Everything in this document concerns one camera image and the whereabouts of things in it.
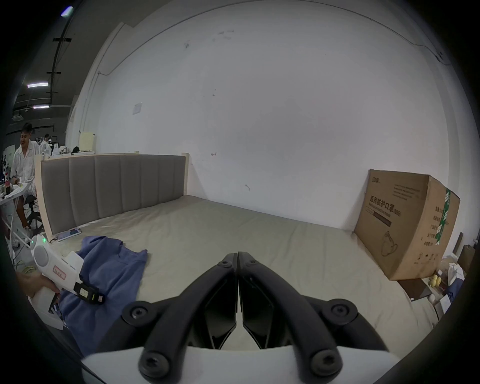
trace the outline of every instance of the ceiling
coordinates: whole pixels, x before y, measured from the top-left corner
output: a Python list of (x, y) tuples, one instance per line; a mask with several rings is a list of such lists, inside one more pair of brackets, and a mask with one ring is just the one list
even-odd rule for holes
[(15, 109), (20, 109), (24, 118), (19, 123), (9, 126), (14, 131), (25, 121), (47, 118), (67, 117), (74, 95), (78, 95), (88, 74), (90, 66), (110, 32), (123, 22), (130, 26), (137, 25), (146, 16), (166, 4), (169, 0), (83, 0), (71, 16), (70, 25), (65, 33), (57, 58), (53, 82), (51, 105), (67, 106), (46, 109), (25, 110), (34, 104), (50, 104), (50, 87), (27, 88), (27, 84), (50, 83), (48, 72), (52, 71), (55, 52), (67, 24), (67, 19), (58, 16), (32, 61), (30, 70), (24, 78)]

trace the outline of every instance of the person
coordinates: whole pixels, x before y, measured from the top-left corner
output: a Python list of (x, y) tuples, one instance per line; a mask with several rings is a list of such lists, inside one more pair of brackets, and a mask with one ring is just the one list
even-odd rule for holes
[(48, 142), (49, 138), (50, 138), (49, 134), (46, 133), (39, 147), (40, 147), (40, 153), (45, 152), (47, 155), (50, 156), (52, 154), (52, 148), (50, 147), (50, 143)]
[(40, 147), (30, 140), (32, 124), (25, 123), (20, 134), (20, 146), (15, 151), (12, 161), (12, 184), (18, 184), (19, 178), (25, 185), (24, 193), (18, 198), (17, 214), (25, 229), (30, 229), (25, 217), (24, 203), (29, 195), (36, 197), (34, 156), (40, 154)]
[(18, 284), (25, 295), (32, 298), (42, 287), (47, 287), (55, 293), (60, 293), (58, 287), (48, 277), (43, 276), (39, 271), (29, 275), (16, 272)]

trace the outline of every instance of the blue cloth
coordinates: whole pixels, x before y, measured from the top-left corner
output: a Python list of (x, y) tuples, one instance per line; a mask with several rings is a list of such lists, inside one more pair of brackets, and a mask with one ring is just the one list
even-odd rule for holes
[(102, 305), (87, 303), (68, 291), (63, 291), (60, 297), (65, 323), (80, 351), (87, 356), (95, 352), (123, 308), (135, 301), (147, 251), (132, 252), (120, 240), (88, 236), (77, 253), (84, 260), (82, 278), (106, 297)]
[(446, 294), (450, 299), (450, 302), (453, 303), (454, 298), (458, 295), (460, 288), (462, 288), (463, 280), (462, 279), (455, 279), (451, 286), (449, 286), (446, 290)]

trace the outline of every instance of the hand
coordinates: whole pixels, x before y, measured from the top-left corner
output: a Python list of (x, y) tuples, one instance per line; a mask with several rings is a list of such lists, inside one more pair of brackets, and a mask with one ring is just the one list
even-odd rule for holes
[(30, 275), (17, 272), (18, 284), (25, 295), (33, 297), (42, 287), (47, 287), (55, 293), (60, 293), (60, 290), (49, 278), (43, 276), (40, 272), (35, 271)]

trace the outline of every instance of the green tape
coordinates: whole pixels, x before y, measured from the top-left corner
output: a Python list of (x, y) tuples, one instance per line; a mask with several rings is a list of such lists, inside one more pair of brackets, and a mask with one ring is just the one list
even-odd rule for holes
[(440, 238), (442, 237), (442, 233), (444, 232), (444, 227), (445, 227), (445, 222), (447, 221), (447, 214), (448, 214), (449, 207), (450, 207), (450, 190), (447, 188), (447, 192), (445, 194), (444, 212), (442, 214), (442, 219), (440, 220), (440, 224), (437, 229), (437, 234), (435, 235), (435, 239), (437, 240), (436, 245), (440, 244)]

